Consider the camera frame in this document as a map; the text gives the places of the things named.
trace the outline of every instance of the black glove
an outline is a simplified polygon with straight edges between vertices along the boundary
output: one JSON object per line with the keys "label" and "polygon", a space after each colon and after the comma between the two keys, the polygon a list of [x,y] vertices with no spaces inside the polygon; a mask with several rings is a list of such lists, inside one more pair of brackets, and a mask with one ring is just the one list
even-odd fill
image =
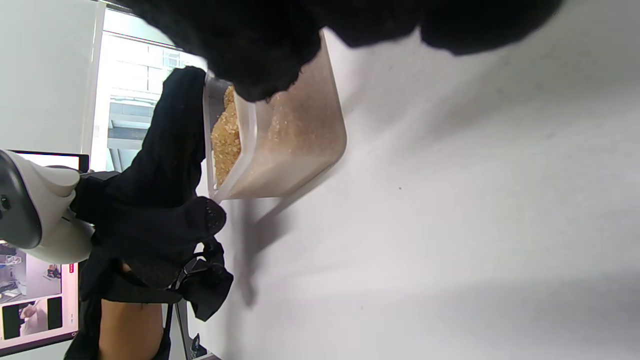
{"label": "black glove", "polygon": [[[198,68],[174,70],[132,165],[121,174],[86,174],[76,188],[72,209],[95,226],[80,276],[83,300],[174,303],[197,297],[204,303],[195,308],[207,309],[199,316],[206,320],[226,299],[233,276],[214,237],[226,214],[195,195],[205,158],[204,83]],[[196,266],[200,243],[206,261]],[[123,264],[131,271],[123,272]],[[185,277],[188,270],[195,275]]]}
{"label": "black glove", "polygon": [[203,56],[247,101],[287,90],[328,27],[352,47],[409,35],[454,54],[520,41],[562,0],[118,0],[178,47]]}

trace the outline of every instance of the clear plastic container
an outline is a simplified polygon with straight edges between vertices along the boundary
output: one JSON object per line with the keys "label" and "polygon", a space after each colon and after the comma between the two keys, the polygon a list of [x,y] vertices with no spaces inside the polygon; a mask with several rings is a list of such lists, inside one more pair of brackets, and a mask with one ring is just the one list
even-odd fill
{"label": "clear plastic container", "polygon": [[207,76],[207,176],[215,201],[288,196],[344,154],[347,134],[324,38],[316,58],[288,91],[255,104],[236,95],[242,151],[224,183],[218,184],[210,135],[224,111],[228,86]]}

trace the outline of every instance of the screen display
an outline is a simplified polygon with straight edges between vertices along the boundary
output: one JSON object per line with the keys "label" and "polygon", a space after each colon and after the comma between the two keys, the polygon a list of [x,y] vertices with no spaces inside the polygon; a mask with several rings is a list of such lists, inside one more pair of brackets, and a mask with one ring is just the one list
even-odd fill
{"label": "screen display", "polygon": [[[20,153],[82,171],[86,155]],[[78,331],[78,264],[50,264],[0,240],[0,356],[71,340]]]}

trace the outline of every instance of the white wall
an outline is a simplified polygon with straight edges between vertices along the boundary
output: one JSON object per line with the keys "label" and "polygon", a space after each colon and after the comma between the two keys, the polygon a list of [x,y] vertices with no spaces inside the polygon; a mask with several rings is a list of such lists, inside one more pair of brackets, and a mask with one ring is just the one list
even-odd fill
{"label": "white wall", "polygon": [[0,147],[91,150],[105,6],[5,1],[0,12]]}
{"label": "white wall", "polygon": [[266,232],[226,205],[236,285],[193,330],[235,360],[637,360],[639,13],[569,0],[465,58],[329,37],[347,154]]}

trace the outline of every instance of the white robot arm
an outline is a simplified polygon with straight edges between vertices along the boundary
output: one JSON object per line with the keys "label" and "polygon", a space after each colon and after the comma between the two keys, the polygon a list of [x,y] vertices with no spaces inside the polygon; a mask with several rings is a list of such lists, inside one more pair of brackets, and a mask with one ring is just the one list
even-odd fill
{"label": "white robot arm", "polygon": [[0,149],[0,238],[52,264],[88,258],[93,228],[69,209],[78,182],[74,169],[42,167]]}

